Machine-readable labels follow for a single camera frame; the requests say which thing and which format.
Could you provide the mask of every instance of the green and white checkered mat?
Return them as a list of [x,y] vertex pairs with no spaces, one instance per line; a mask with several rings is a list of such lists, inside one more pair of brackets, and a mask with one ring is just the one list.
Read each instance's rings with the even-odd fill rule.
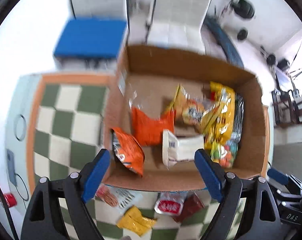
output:
[[[101,122],[107,88],[47,84],[38,113],[34,140],[34,172],[36,183],[41,177],[50,180],[63,179],[74,171],[80,171],[91,162],[101,144]],[[157,218],[152,230],[139,237],[127,229],[119,229],[116,222],[121,217],[99,199],[92,199],[86,206],[105,240],[130,236],[132,240],[190,240],[199,239],[212,220],[218,203],[211,201],[207,191],[198,192],[205,208],[182,223],[171,217],[157,214],[153,207],[156,192],[140,192],[142,200],[136,206],[142,214]],[[64,222],[70,239],[78,239],[67,210],[65,199],[59,199]],[[232,239],[242,217],[244,202],[241,201],[228,239]]]

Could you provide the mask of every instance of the orange snack bag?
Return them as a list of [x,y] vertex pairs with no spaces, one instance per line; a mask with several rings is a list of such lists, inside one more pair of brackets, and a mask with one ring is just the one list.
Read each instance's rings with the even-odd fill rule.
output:
[[113,129],[112,150],[130,171],[143,176],[144,152],[137,140],[130,134],[122,131],[121,128]]
[[134,137],[141,146],[157,145],[162,141],[164,129],[174,133],[174,110],[171,108],[160,119],[151,119],[144,112],[132,107],[132,126]]

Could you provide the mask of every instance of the silver bolt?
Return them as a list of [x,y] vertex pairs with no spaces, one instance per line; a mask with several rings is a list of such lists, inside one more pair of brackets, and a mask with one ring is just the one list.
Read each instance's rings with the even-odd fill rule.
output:
[[73,173],[70,174],[70,177],[72,179],[75,179],[75,178],[79,177],[79,173],[78,172],[73,172]]
[[39,182],[40,183],[45,183],[47,181],[47,178],[46,177],[42,177],[39,179]]
[[264,182],[266,181],[266,179],[263,178],[263,177],[258,177],[258,181],[259,181],[260,183],[264,183]]
[[226,174],[226,176],[229,178],[229,179],[234,179],[235,178],[235,174],[233,172],[228,172]]

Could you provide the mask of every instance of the white chair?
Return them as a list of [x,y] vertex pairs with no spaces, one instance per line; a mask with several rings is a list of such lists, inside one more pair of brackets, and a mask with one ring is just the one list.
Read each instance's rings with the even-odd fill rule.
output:
[[147,44],[205,54],[200,30],[210,2],[155,0]]
[[104,17],[126,20],[129,24],[128,0],[71,0],[72,10],[77,17]]

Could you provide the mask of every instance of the cardboard box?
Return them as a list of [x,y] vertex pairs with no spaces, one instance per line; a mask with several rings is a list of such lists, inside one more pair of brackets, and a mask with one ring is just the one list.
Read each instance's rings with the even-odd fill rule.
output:
[[[123,95],[124,80],[126,85]],[[260,174],[265,153],[265,121],[261,103],[262,91],[256,77],[219,59],[179,49],[135,45],[122,51],[105,110],[105,147],[111,149],[110,128],[121,127],[125,132],[131,133],[129,99],[134,91],[143,111],[152,118],[158,118],[173,98],[179,83],[191,96],[196,97],[202,96],[203,83],[210,81],[233,88],[245,101],[240,147],[233,168],[228,171],[243,179]],[[190,127],[175,127],[175,134],[190,136],[196,132]],[[205,188],[193,162],[178,163],[167,170],[162,163],[161,145],[143,147],[143,150],[143,178],[126,169],[113,157],[104,183],[146,191]]]

